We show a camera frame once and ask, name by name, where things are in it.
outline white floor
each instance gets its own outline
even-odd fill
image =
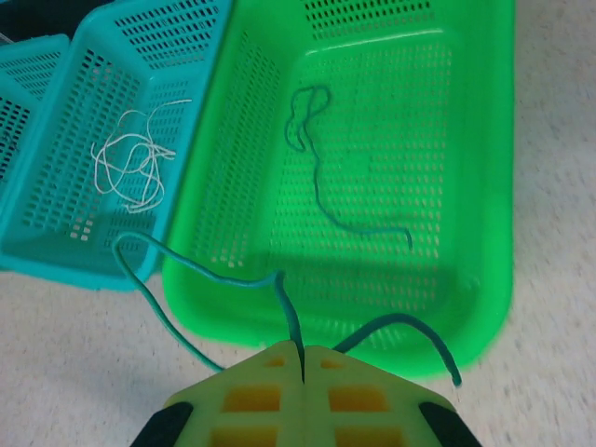
[[[596,4],[520,0],[508,325],[448,397],[484,447],[596,445]],[[159,281],[152,281],[161,293]],[[138,295],[0,274],[0,445],[127,446],[209,372]],[[250,353],[209,345],[226,364]]]

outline white string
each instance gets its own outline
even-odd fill
[[[163,108],[170,105],[182,104],[185,102],[191,102],[192,100],[178,100],[173,102],[166,102],[157,106],[153,112],[149,116],[146,113],[141,112],[139,110],[127,110],[120,118],[116,124],[116,130],[110,134],[107,138],[105,143],[102,146],[102,149],[96,154],[95,143],[91,145],[91,156],[95,160],[95,172],[93,176],[93,182],[95,183],[95,189],[104,195],[110,193],[116,193],[117,196],[121,197],[125,203],[124,208],[131,214],[144,212],[148,210],[152,210],[156,206],[158,206],[164,199],[165,189],[164,184],[161,182],[161,176],[159,172],[159,158],[164,158],[165,160],[173,160],[176,156],[176,153],[170,151],[170,149],[160,146],[153,141],[153,137],[151,136],[151,120],[153,119],[156,112]],[[139,133],[125,133],[120,135],[115,140],[112,141],[114,138],[114,134],[117,132],[122,125],[122,120],[125,116],[130,114],[138,114],[146,118],[146,132],[147,135],[141,135]],[[108,162],[106,151],[108,148],[123,142],[129,138],[136,138],[140,140],[136,142],[129,151],[129,156],[127,158],[126,163],[124,164],[124,168],[120,168],[118,166],[113,165],[112,163]],[[132,159],[139,150],[145,150],[147,152],[147,157],[137,166],[133,168],[131,166]],[[100,186],[99,182],[99,174],[100,174],[100,167],[105,168],[105,177],[107,182],[109,183],[110,187],[108,189],[103,189]],[[119,175],[116,182],[112,177],[112,172],[115,172]],[[127,179],[130,175],[141,175],[146,179],[145,186],[142,190],[141,197],[131,197],[124,194],[122,191],[118,189],[120,184]],[[153,193],[149,194],[149,191],[153,187]]]

